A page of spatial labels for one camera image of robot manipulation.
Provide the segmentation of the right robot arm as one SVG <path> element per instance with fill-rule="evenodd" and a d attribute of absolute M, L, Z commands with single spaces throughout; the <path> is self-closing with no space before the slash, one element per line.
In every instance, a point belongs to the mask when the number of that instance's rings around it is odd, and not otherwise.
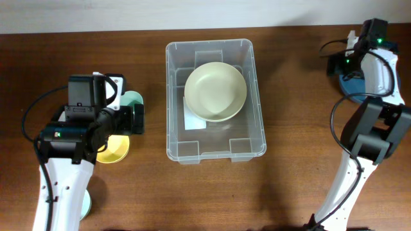
<path fill-rule="evenodd" d="M 367 179 L 389 158 L 410 129 L 410 107 L 401 97 L 396 66 L 398 45 L 386 39 L 388 22 L 369 19 L 359 35 L 351 31 L 343 43 L 346 49 L 329 54 L 327 74 L 345 81 L 363 79 L 364 90 L 346 94 L 330 114 L 331 133 L 338 106 L 349 98 L 364 101 L 334 140 L 342 158 L 324 203 L 311 215 L 305 230 L 347 230 L 350 213 Z"/>

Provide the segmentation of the yellow small bowl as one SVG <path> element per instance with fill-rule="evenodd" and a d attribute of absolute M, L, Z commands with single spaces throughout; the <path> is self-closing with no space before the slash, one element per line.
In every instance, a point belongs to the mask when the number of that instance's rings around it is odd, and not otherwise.
<path fill-rule="evenodd" d="M 129 136 L 126 135 L 111 135 L 107 142 L 107 148 L 102 146 L 98 150 L 96 160 L 103 164 L 112 164 L 123 160 L 130 147 Z"/>

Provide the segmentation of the dark blue bowl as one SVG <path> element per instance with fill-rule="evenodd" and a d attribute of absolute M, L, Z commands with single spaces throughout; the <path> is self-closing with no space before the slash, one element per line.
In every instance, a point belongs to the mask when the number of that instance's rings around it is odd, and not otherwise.
<path fill-rule="evenodd" d="M 397 54 L 387 49 L 370 49 L 371 53 L 364 54 L 360 58 L 360 70 L 353 77 L 341 74 L 339 84 L 342 92 L 346 95 L 354 93 L 371 93 L 384 95 L 394 89 L 389 96 L 383 97 L 383 101 L 394 105 L 404 105 L 405 102 L 399 92 L 399 80 L 396 73 Z"/>

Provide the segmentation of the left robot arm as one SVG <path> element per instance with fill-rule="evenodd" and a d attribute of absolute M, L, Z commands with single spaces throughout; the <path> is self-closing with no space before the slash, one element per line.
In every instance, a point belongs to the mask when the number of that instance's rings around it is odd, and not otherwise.
<path fill-rule="evenodd" d="M 144 106 L 122 105 L 122 74 L 72 75 L 68 102 L 34 139 L 40 191 L 34 230 L 78 230 L 87 185 L 112 135 L 144 133 Z"/>

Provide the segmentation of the mint green plastic cup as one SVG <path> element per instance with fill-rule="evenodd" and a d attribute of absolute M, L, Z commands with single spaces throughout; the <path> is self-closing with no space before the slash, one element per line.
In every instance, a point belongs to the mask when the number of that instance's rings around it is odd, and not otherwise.
<path fill-rule="evenodd" d="M 143 105 L 143 97 L 136 91 L 126 91 L 120 98 L 121 106 L 134 106 L 135 104 Z"/>

